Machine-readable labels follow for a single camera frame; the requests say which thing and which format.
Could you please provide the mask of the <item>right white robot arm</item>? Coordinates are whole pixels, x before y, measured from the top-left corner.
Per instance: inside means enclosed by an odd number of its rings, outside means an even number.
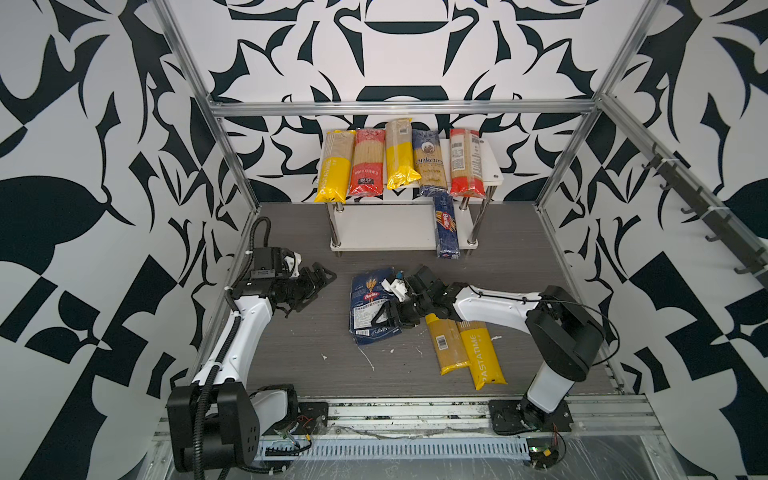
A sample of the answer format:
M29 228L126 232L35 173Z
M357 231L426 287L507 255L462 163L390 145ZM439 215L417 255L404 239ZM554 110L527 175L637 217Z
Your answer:
M426 266L390 275L383 288L394 296L384 307L387 321L399 327L433 314L461 326L480 321L530 335L543 363L521 400L489 402L493 431L518 435L569 429L565 397L597 364L605 332L588 307L566 290L549 286L541 293L515 294L462 282L446 285Z

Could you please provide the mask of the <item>yellow spaghetti pack underneath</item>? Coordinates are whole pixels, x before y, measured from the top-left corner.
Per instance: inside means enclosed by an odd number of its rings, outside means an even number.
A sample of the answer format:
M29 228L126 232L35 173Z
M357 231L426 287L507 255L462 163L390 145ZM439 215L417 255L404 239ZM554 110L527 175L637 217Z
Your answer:
M315 203L346 202L355 131L329 131L325 135Z

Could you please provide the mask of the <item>yellow brown spaghetti pack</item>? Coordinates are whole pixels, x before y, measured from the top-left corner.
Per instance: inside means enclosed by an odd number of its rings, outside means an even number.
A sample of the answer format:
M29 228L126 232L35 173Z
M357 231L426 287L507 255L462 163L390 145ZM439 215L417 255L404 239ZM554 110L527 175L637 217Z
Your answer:
M385 127L387 188L395 190L418 182L415 168L410 118L391 120Z

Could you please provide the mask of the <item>red ended spaghetti pack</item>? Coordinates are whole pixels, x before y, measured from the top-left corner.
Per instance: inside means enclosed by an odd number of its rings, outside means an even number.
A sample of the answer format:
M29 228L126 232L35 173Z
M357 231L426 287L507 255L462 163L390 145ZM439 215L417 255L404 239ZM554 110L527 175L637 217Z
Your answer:
M452 129L450 153L450 194L454 197L484 199L486 194L478 132L470 129Z

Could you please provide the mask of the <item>small clear spaghetti pack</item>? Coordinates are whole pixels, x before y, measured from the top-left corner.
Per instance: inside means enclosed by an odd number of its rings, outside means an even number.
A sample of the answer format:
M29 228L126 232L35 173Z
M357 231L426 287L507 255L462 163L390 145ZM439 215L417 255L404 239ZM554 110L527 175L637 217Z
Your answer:
M425 317L430 338L437 356L440 374L469 367L469 358L463 345L457 323L438 318L435 314Z

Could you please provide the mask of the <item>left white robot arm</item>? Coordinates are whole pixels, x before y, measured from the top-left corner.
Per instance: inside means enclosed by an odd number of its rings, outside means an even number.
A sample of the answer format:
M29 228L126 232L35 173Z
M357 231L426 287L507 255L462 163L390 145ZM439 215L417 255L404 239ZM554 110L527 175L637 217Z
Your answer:
M319 263L302 265L300 254L286 248L246 251L234 282L224 289L230 313L221 335L191 382L174 388L166 405L177 471L197 479L209 470L220 478L233 469L276 475L311 447L310 440L295 443L278 460L262 461L267 452L259 447L261 436L270 430L291 436L298 398L291 384L248 393L244 382L274 313L303 310L336 278Z

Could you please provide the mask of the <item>blue yellow spaghetti pack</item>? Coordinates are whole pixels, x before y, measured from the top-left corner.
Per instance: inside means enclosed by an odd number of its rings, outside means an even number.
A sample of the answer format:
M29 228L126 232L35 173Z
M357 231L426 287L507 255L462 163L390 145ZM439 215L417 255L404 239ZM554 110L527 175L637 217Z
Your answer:
M419 195L434 197L448 191L440 135L432 130L413 130L414 167L420 175Z

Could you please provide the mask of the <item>dark blue pasta pack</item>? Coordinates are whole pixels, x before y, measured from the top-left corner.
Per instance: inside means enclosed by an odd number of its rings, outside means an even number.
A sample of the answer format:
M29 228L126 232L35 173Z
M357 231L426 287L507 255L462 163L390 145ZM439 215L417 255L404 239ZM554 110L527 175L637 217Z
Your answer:
M458 259L460 245L452 197L438 192L433 197L437 256L441 259Z

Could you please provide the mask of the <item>blue Barilla pasta pack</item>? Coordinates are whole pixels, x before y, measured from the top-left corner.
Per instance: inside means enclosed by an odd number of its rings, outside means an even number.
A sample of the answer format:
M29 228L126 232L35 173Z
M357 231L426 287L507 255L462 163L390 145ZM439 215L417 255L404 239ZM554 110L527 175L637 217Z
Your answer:
M359 346L399 335L402 329L386 311L385 305L395 300L383 282L393 278L393 267L371 270L355 276L351 284L349 332Z

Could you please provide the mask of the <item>red yellow spaghetti pack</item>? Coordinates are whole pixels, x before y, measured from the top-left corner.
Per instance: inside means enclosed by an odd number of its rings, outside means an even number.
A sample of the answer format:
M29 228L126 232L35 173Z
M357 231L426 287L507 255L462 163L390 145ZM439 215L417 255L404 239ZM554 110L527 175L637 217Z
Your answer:
M361 129L356 132L349 195L373 197L383 194L386 132Z

